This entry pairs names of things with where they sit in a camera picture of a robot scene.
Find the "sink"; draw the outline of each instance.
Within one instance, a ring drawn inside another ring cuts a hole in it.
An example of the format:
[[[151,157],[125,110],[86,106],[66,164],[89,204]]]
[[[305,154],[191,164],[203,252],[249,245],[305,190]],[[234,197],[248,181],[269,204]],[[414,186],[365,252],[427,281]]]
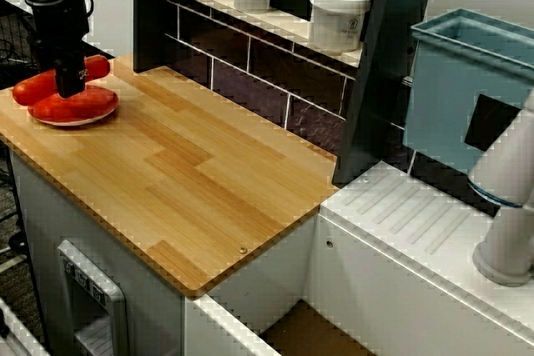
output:
[[[380,162],[207,295],[186,300],[185,354],[277,355],[259,336],[303,299],[376,355],[534,355],[532,283],[502,287],[472,263],[490,226]]]

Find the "black rectangular hole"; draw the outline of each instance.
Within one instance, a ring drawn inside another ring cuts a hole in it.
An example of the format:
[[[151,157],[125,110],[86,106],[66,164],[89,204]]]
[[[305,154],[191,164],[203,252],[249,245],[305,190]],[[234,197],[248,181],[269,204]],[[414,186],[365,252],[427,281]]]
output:
[[[479,95],[465,143],[485,152],[510,125],[520,109]]]

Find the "red plate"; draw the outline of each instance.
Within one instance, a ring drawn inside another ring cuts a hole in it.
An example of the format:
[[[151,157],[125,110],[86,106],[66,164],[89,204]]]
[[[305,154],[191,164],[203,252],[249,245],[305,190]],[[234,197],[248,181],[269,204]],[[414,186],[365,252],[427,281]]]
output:
[[[37,120],[58,126],[74,126],[92,123],[109,115],[118,105],[116,93],[94,85],[70,98],[63,99],[58,93],[28,107],[28,112]]]

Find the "wooden cutting board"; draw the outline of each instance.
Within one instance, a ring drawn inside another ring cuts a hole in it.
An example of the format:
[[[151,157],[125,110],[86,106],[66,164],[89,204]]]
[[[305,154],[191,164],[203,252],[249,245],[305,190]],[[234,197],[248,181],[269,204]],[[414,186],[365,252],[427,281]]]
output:
[[[181,293],[197,298],[317,212],[335,157],[168,68],[116,58],[118,109],[39,123],[0,92],[0,139]]]

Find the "shelf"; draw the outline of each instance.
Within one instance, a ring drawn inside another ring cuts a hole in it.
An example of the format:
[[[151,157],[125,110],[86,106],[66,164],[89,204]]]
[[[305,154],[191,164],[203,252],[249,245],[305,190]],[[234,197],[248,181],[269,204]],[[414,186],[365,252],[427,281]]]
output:
[[[113,356],[111,319],[109,316],[94,320],[87,327],[77,331],[74,337],[87,350],[87,355]]]
[[[333,58],[352,67],[358,67],[360,64],[361,48],[350,53],[341,55],[332,55],[320,49],[314,48],[308,42],[310,22],[298,18],[292,14],[281,12],[271,8],[270,11],[263,14],[242,13],[234,8],[234,0],[195,0],[214,10],[226,13],[234,18],[238,18],[250,25],[262,28],[269,33],[273,33],[285,38],[293,43],[322,53],[329,58]]]

